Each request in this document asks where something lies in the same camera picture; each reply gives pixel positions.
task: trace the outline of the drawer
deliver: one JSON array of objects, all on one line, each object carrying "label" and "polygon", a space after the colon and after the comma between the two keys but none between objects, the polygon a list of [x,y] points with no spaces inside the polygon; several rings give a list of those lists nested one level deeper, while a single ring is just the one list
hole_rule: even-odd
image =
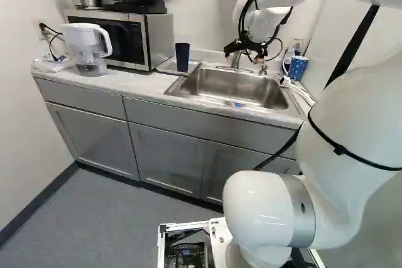
[{"label": "drawer", "polygon": [[36,82],[43,98],[48,102],[126,120],[126,113],[120,95],[107,94],[42,78],[36,78]]},{"label": "drawer", "polygon": [[[130,122],[195,136],[231,146],[273,154],[294,130],[182,109],[143,100],[123,98]],[[295,158],[292,146],[282,156]]]}]

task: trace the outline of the electrical outlet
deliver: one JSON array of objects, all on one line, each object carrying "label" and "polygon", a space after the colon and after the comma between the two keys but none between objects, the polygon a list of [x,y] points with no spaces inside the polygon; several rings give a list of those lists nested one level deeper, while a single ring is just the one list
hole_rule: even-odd
[{"label": "electrical outlet", "polygon": [[35,19],[32,21],[32,25],[35,28],[36,37],[38,38],[39,41],[46,39],[46,36],[43,34],[43,32],[39,26],[40,23],[46,24],[46,22],[44,22],[43,20],[40,20],[40,19]]}]

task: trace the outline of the baseboard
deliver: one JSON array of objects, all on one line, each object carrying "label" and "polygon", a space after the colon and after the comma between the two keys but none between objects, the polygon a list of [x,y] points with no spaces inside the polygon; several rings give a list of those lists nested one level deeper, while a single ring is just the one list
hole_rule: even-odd
[{"label": "baseboard", "polygon": [[136,181],[136,180],[132,180],[132,179],[129,179],[129,178],[126,178],[123,176],[119,176],[119,175],[113,174],[111,172],[104,171],[103,169],[94,168],[85,163],[77,162],[77,165],[79,168],[82,168],[86,171],[90,171],[92,173],[110,178],[112,180],[116,180],[118,182],[125,183],[127,185],[135,186],[136,188],[144,188],[146,190],[153,191],[155,193],[165,195],[170,198],[174,198],[174,199],[177,199],[180,201],[190,203],[195,206],[199,206],[202,208],[206,208],[208,210],[212,210],[213,212],[223,213],[223,207],[218,204],[213,204],[213,203],[210,203],[210,202],[207,202],[204,200],[200,200],[200,199],[197,199],[197,198],[194,198],[191,196],[183,195],[183,194],[177,193],[176,191],[170,191],[170,190],[167,190],[166,188],[160,188],[159,186],[151,185],[149,183],[145,183],[142,181]]},{"label": "baseboard", "polygon": [[56,177],[38,196],[36,196],[10,223],[0,231],[0,250],[18,230],[28,221],[46,201],[67,182],[78,170],[76,163],[72,163],[65,171]]}]

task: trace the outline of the microwave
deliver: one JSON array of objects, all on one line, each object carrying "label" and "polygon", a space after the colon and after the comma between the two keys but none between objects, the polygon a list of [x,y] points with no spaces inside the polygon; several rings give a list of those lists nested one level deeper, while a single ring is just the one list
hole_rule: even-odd
[{"label": "microwave", "polygon": [[101,10],[66,10],[69,23],[94,23],[111,38],[108,65],[151,71],[175,54],[173,15],[133,14]]}]

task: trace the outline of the dark blue tumbler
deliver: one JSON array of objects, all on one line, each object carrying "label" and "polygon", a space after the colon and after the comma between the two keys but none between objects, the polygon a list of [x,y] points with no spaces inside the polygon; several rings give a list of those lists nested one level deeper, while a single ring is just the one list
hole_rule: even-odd
[{"label": "dark blue tumbler", "polygon": [[189,57],[190,57],[190,44],[176,43],[176,65],[178,72],[188,71]]}]

